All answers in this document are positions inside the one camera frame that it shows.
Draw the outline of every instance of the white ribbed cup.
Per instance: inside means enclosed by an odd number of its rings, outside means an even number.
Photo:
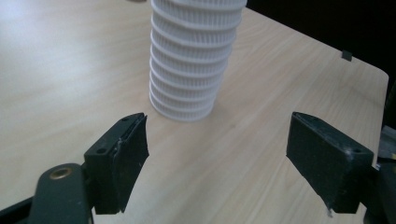
[[[164,116],[213,108],[246,0],[152,0],[149,99]]]

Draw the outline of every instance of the small black object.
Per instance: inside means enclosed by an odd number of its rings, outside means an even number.
[[[35,196],[0,211],[0,223],[93,223],[97,214],[125,211],[134,183],[149,156],[147,117],[120,119],[85,153],[82,165],[49,169]]]
[[[352,62],[352,53],[347,50],[343,50],[342,58],[349,62]]]
[[[293,112],[287,157],[328,209],[356,213],[364,223],[396,223],[396,165],[372,167],[374,153],[316,117]]]

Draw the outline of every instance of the table surface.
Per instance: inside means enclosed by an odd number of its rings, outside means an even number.
[[[286,157],[292,111],[376,151],[388,76],[249,9],[213,112],[183,123],[149,102],[149,2],[0,1],[0,209],[118,119],[148,115],[150,156],[125,214],[96,223],[362,223],[327,215]]]

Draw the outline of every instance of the table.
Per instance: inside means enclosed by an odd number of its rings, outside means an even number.
[[[0,2],[0,209],[118,119],[148,115],[150,156],[125,214],[96,223],[361,223],[327,217],[286,157],[292,111],[376,152],[388,76],[249,9],[213,112],[194,123],[149,102],[149,2]]]

